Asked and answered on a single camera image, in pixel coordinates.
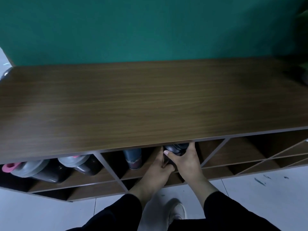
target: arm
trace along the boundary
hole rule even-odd
[[[266,219],[248,211],[238,202],[219,192],[203,175],[195,143],[190,143],[183,156],[164,153],[176,164],[180,175],[194,191],[206,220],[217,230],[279,230]]]
[[[163,148],[155,150],[158,152],[156,159],[128,194],[97,213],[84,226],[70,231],[137,230],[144,206],[166,184],[174,171],[173,165],[162,167]]]

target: foot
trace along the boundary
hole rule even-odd
[[[166,204],[167,209],[167,229],[174,220],[185,220],[187,214],[184,205],[176,198],[171,199]]]

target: shoe rack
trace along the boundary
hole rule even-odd
[[[308,88],[273,58],[14,67],[0,81],[0,163],[94,154],[62,183],[0,187],[74,202],[124,194],[157,148],[194,141],[209,180],[308,165]],[[130,170],[122,150],[142,148]],[[165,186],[184,184],[177,170]]]

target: green wall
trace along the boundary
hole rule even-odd
[[[303,0],[2,0],[16,65],[289,54]]]

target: black sleeve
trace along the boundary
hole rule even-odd
[[[279,230],[221,192],[212,193],[203,210],[210,226],[217,230]]]
[[[123,195],[117,202],[93,216],[84,226],[67,231],[137,231],[142,215],[139,199],[131,194]]]

